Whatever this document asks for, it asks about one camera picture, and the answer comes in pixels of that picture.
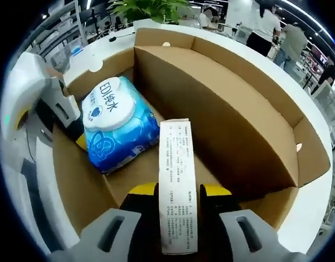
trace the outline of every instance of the white counter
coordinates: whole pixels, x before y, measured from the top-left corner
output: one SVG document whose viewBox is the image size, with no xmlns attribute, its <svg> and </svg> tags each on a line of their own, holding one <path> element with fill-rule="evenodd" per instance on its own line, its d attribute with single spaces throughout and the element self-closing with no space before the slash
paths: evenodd
<svg viewBox="0 0 335 262">
<path fill-rule="evenodd" d="M 332 163 L 330 133 L 323 116 L 305 91 L 282 69 L 254 50 L 221 35 L 184 26 L 162 25 L 161 28 L 211 41 L 238 54 L 261 69 L 295 101 L 306 115 L 321 139 Z M 135 35 L 132 35 L 132 33 L 133 28 L 111 33 L 109 36 L 88 45 L 81 53 L 72 57 L 70 59 L 70 69 L 64 75 L 66 85 L 86 70 L 93 72 L 99 70 L 104 59 L 133 47 Z M 116 41 L 110 43 L 108 39 L 114 35 L 128 36 L 117 38 Z M 278 231 L 280 243 L 288 250 L 306 253 L 311 246 L 326 211 L 331 182 L 332 168 L 326 174 L 299 189 L 295 202 Z"/>
</svg>

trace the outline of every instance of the white machine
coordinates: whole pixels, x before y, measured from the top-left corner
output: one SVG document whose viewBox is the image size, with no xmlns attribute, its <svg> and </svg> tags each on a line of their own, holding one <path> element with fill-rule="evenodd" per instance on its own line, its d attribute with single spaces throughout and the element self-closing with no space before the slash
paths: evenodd
<svg viewBox="0 0 335 262">
<path fill-rule="evenodd" d="M 46 144 L 52 141 L 54 123 L 74 141 L 82 136 L 81 113 L 74 96 L 63 94 L 64 83 L 54 73 L 40 56 L 22 53 L 7 76 L 2 95 L 4 139 L 12 140 L 27 120 L 33 121 L 33 132 Z"/>
</svg>

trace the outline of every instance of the potted plant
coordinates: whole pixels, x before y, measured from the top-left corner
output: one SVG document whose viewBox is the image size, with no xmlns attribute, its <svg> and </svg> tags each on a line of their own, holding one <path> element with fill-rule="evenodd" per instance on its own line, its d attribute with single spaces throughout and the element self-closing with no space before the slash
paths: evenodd
<svg viewBox="0 0 335 262">
<path fill-rule="evenodd" d="M 177 23 L 177 8 L 186 6 L 186 0 L 121 0 L 111 4 L 110 8 L 114 7 L 116 15 L 124 14 L 128 22 L 152 19 L 158 23 L 169 20 Z"/>
</svg>

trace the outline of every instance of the white wall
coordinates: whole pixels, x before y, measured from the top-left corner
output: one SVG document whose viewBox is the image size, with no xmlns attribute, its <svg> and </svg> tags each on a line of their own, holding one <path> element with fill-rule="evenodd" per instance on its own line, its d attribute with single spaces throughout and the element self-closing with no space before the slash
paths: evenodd
<svg viewBox="0 0 335 262">
<path fill-rule="evenodd" d="M 226 24 L 236 26 L 242 22 L 244 26 L 254 27 L 254 14 L 259 9 L 259 4 L 254 0 L 229 0 Z M 231 33 L 231 28 L 225 29 L 227 33 Z"/>
</svg>

